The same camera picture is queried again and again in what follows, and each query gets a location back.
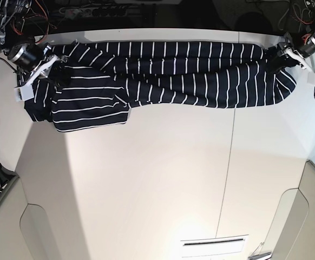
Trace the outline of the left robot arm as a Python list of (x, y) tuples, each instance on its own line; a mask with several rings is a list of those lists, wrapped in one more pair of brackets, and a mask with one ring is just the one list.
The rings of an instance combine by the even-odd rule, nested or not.
[(304, 11), (296, 12), (296, 4), (290, 4), (288, 14), (299, 23), (298, 32), (284, 31), (283, 40), (266, 50), (266, 70), (277, 73), (283, 68), (301, 66), (315, 73), (307, 59), (315, 54), (315, 1), (304, 1), (308, 19)]

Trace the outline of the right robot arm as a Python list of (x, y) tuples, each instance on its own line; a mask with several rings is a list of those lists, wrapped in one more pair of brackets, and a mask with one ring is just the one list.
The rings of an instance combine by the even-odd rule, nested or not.
[[(35, 17), (47, 22), (39, 40), (23, 31)], [(71, 75), (65, 70), (68, 57), (56, 54), (45, 42), (51, 27), (48, 20), (48, 9), (41, 1), (0, 1), (0, 60), (16, 74), (20, 87), (37, 79), (60, 88), (70, 84)]]

